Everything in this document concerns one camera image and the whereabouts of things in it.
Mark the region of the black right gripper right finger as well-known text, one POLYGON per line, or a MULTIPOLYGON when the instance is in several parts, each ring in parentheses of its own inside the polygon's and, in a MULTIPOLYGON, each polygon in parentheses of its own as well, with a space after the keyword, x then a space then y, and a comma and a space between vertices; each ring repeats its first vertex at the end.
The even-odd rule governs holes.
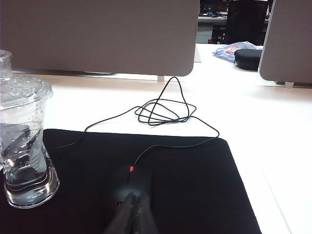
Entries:
POLYGON ((134 234, 158 234, 154 216, 152 214, 148 198, 141 194, 134 206, 133 233, 134 234))

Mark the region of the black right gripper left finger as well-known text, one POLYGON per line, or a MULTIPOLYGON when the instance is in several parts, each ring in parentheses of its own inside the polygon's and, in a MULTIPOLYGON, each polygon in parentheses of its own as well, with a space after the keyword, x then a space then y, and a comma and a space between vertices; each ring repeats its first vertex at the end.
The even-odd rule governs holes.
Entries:
POLYGON ((133 193, 129 193, 121 206, 121 209, 115 215, 105 234, 129 234, 132 226, 133 214, 133 193))

